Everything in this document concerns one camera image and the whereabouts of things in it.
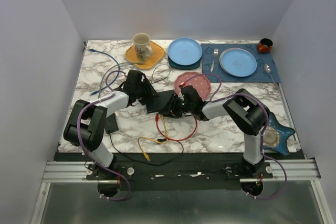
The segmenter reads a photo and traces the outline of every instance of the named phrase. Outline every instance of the gray floor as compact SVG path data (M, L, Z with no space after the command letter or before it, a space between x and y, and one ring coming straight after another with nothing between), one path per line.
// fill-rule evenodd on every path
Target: gray floor
M262 195L276 192L282 182L269 182ZM323 223L310 182L289 182L274 200L253 200L242 191L134 192L123 202L100 199L94 184L54 184L43 224L217 224Z

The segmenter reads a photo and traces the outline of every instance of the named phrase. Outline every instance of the yellow tray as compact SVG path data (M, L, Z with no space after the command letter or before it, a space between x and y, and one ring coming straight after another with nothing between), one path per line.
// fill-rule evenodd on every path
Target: yellow tray
M151 58L149 58L148 61L145 61L145 64L143 65L137 65L140 69L151 69L155 66L164 56L164 49L160 45L156 44L155 42L151 41L151 47L153 48L154 54ZM125 57L129 62L140 62L135 54L135 48L134 46L131 46L129 49L125 52Z

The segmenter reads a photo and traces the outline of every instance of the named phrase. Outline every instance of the pink plate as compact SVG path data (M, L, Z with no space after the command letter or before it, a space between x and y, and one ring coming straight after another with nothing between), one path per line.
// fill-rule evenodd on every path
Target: pink plate
M181 85L182 82L185 82L187 79L191 78L192 76L195 76L197 74L197 72L185 72L181 75L179 75L175 81L175 93L179 94L180 93L180 88L179 85ZM194 89L197 90L197 93L199 94L199 96L202 98L202 100L204 101L205 99L207 99L207 97L209 96L210 92L211 92L211 84L210 81L205 77L205 76L197 76L193 79L191 79L190 81L188 81L186 84L187 85L192 85L194 87Z

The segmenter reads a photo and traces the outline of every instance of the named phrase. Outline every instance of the fork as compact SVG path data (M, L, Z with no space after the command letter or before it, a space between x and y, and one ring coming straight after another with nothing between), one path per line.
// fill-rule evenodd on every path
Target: fork
M211 68L210 68L210 72L214 71L215 59L216 59L217 55L218 55L218 48L216 48L214 50L214 61L212 62L212 65L211 65Z

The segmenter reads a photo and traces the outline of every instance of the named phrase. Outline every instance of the mug handle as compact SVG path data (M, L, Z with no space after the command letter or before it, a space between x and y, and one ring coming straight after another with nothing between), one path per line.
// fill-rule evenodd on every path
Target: mug handle
M146 46L146 51L147 51L146 54L147 58L151 57L154 54L153 48L151 48L151 46Z

